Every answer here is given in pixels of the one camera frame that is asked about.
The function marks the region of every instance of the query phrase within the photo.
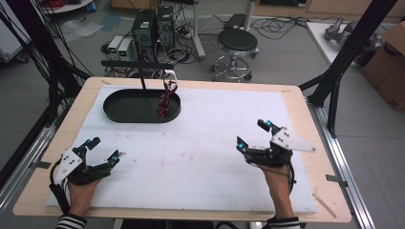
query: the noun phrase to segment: cardboard box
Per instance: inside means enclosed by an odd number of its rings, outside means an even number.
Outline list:
[[[161,0],[112,0],[111,6],[118,9],[157,9]]]
[[[405,22],[384,34],[386,43],[364,67],[363,76],[396,111],[405,111]]]

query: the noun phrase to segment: human hand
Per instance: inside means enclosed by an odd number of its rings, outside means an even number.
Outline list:
[[[69,193],[71,196],[70,214],[84,218],[92,203],[96,187],[100,182],[101,179],[86,185],[75,185],[71,182],[68,183]]]
[[[265,174],[270,196],[276,208],[276,218],[293,218],[294,213],[289,199],[288,167],[286,165],[281,168],[271,168],[264,165],[258,165],[258,167]]]

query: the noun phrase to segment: human arm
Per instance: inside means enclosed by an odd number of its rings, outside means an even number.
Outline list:
[[[259,165],[265,174],[266,183],[273,200],[276,210],[276,216],[267,221],[264,228],[277,228],[286,229],[299,229],[299,219],[294,216],[289,199],[289,177],[288,167],[285,165],[281,168],[270,168],[267,166]]]
[[[91,206],[96,187],[100,182],[101,179],[86,185],[68,183],[71,196],[71,209],[68,214],[63,215],[59,219],[56,229],[83,229],[86,226],[87,220],[84,217]]]

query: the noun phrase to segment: black metal frame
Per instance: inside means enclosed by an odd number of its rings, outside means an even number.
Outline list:
[[[57,109],[62,99],[57,91],[57,88],[59,87],[58,84],[62,85],[66,96],[76,97],[81,90],[81,86],[78,84],[75,75],[82,79],[91,77],[89,74],[78,69],[76,66],[63,58],[59,48],[53,42],[50,31],[44,25],[41,17],[38,15],[38,12],[35,10],[32,1],[6,0],[6,2],[20,21],[21,25],[24,27],[27,34],[30,36],[31,41],[35,45],[40,55],[43,56],[46,61],[46,65],[49,69],[49,79],[47,79],[47,81],[50,85],[50,99],[49,106],[44,111],[43,115],[39,117],[37,122],[31,128],[30,132],[0,171],[0,190],[6,184],[13,171],[20,163],[21,159],[30,149],[41,130],[45,126],[52,125],[53,121],[56,119]],[[26,51],[32,59],[35,59],[32,47],[24,42],[13,27],[13,24],[9,20],[8,16],[2,11],[0,11],[0,20],[4,22],[10,32],[16,37],[24,51]]]
[[[323,107],[324,101],[330,94],[330,109],[328,113],[328,130],[333,137],[335,134],[335,121],[337,111],[337,100],[339,96],[340,81],[358,56],[363,46],[373,35],[375,30],[393,8],[397,0],[373,0],[363,16],[354,28],[347,42],[343,45],[339,54],[330,64],[330,67],[321,75],[299,86],[301,91],[318,84],[315,92],[308,97],[308,103],[315,107]]]

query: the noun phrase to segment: computer tower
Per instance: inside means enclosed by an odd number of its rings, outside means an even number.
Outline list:
[[[161,6],[158,7],[156,16],[158,23],[158,31],[160,37],[160,45],[167,51],[175,48],[175,28],[173,20],[173,7]]]
[[[134,41],[142,47],[154,49],[158,39],[158,26],[154,10],[139,9],[132,27]]]

